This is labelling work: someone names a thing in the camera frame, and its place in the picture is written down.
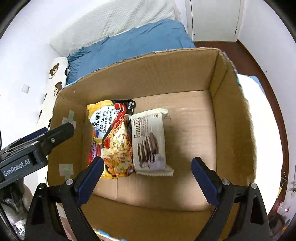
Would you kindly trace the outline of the bear print pillow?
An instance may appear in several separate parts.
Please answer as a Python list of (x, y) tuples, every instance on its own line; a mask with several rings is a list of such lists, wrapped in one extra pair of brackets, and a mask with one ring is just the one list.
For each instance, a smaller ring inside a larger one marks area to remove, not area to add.
[(38, 128), (50, 127), (57, 95), (66, 85), (68, 66), (68, 60), (65, 57), (55, 58), (52, 62), (47, 80), (46, 93), (37, 122)]

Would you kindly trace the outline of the white textured pillow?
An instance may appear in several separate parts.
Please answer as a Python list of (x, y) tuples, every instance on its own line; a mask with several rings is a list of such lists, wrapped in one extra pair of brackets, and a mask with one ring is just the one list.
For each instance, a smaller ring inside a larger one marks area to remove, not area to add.
[(66, 57), (106, 37), (164, 19), (177, 19), (174, 1), (109, 1), (68, 25), (49, 44)]

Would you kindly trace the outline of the beige Franzzi cookie pack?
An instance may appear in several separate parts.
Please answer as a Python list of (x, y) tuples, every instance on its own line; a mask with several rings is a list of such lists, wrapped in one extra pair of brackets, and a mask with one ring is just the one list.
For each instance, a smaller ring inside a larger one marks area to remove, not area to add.
[(174, 170), (166, 164), (164, 118), (167, 108), (155, 108), (131, 117), (132, 157), (137, 174), (171, 177)]

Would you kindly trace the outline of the white door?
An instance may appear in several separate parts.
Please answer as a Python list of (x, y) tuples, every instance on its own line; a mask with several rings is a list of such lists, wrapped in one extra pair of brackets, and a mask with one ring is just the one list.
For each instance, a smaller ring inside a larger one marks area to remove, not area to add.
[(194, 42), (236, 42), (245, 1), (185, 1), (187, 32)]

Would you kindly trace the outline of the striped white bed sheet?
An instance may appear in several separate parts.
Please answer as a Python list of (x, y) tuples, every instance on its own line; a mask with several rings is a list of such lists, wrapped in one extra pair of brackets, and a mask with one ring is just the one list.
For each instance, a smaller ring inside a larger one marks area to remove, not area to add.
[(238, 82), (247, 100), (255, 141), (255, 180), (269, 213), (278, 197), (283, 165), (280, 132), (273, 110), (257, 79), (238, 74)]

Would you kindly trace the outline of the blue blanket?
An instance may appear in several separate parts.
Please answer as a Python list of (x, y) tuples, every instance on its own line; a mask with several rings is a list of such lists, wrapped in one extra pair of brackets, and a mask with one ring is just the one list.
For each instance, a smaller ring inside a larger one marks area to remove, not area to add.
[(67, 57), (69, 74), (66, 84), (120, 61), (152, 52), (194, 48), (193, 40), (179, 21), (164, 19), (132, 28), (82, 47)]

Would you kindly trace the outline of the cheese noodle packet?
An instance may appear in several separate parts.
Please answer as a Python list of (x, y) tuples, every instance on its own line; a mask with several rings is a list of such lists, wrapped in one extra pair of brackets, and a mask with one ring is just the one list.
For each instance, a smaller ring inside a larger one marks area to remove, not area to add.
[(101, 157), (104, 178), (117, 179), (134, 172), (130, 119), (135, 106), (131, 99), (103, 100), (87, 106), (93, 128), (88, 164)]

